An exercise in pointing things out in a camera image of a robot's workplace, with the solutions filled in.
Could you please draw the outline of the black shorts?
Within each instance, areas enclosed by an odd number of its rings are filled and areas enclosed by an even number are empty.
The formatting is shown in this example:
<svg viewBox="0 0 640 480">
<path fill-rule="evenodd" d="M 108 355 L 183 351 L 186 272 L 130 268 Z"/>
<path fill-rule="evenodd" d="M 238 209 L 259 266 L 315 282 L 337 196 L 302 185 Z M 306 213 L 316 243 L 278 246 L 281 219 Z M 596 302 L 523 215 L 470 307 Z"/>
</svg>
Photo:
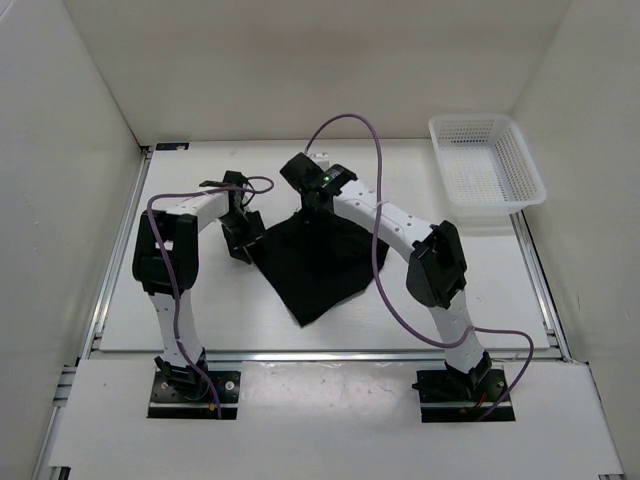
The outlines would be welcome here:
<svg viewBox="0 0 640 480">
<path fill-rule="evenodd" d="M 324 212 L 299 210 L 268 228 L 248 248 L 253 263 L 301 328 L 365 291 L 373 281 L 371 255 L 385 264 L 389 246 L 372 249 L 372 234 Z"/>
</svg>

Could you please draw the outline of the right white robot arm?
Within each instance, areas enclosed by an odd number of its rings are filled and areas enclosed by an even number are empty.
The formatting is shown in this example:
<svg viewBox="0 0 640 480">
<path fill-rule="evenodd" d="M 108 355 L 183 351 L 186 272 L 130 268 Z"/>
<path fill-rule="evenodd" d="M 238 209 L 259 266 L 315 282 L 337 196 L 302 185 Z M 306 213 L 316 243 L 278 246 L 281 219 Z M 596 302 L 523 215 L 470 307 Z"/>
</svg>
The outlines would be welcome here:
<svg viewBox="0 0 640 480">
<path fill-rule="evenodd" d="M 368 231 L 380 219 L 378 239 L 407 263 L 406 288 L 434 320 L 439 346 L 446 350 L 450 390 L 460 399 L 476 397 L 485 387 L 491 360 L 473 331 L 465 295 L 467 264 L 457 228 L 449 221 L 431 224 L 384 203 L 344 166 L 324 170 L 303 153 L 289 160 L 280 174 L 311 211 L 331 212 Z"/>
</svg>

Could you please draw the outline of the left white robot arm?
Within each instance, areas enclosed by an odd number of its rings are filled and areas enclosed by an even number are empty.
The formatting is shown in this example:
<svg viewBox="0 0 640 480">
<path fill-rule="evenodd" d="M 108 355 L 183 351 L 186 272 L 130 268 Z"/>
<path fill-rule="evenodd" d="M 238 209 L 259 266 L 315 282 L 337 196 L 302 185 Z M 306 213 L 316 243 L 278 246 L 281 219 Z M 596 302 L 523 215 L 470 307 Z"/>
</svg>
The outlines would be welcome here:
<svg viewBox="0 0 640 480">
<path fill-rule="evenodd" d="M 155 363 L 164 381 L 188 400 L 211 390 L 191 303 L 199 234 L 220 223 L 230 257 L 249 264 L 248 249 L 265 232 L 260 214 L 249 208 L 259 193 L 253 183 L 263 179 L 228 170 L 222 181 L 204 181 L 195 192 L 152 196 L 140 216 L 132 274 L 157 314 L 163 353 Z"/>
</svg>

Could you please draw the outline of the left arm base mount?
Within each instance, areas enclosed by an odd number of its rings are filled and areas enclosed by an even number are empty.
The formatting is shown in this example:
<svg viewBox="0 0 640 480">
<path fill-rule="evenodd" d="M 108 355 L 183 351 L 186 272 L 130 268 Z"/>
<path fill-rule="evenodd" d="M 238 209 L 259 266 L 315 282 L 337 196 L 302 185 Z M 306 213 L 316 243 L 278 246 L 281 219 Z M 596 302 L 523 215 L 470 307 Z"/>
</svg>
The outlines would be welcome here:
<svg viewBox="0 0 640 480">
<path fill-rule="evenodd" d="M 149 396 L 147 417 L 150 419 L 235 420 L 238 415 L 241 392 L 241 372 L 237 370 L 210 370 L 209 378 L 218 395 L 217 408 L 211 389 L 199 375 L 194 384 L 175 388 L 157 368 Z"/>
</svg>

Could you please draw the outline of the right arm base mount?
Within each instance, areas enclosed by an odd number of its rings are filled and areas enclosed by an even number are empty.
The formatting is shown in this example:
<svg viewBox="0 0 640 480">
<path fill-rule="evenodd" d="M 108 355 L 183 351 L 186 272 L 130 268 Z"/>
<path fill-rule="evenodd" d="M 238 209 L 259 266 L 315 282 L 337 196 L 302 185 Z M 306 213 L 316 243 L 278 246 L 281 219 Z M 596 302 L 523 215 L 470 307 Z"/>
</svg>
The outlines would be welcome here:
<svg viewBox="0 0 640 480">
<path fill-rule="evenodd" d="M 441 369 L 418 370 L 412 384 L 418 392 L 423 424 L 513 422 L 516 418 L 509 396 L 487 414 L 507 387 L 503 369 L 491 369 L 475 390 Z"/>
</svg>

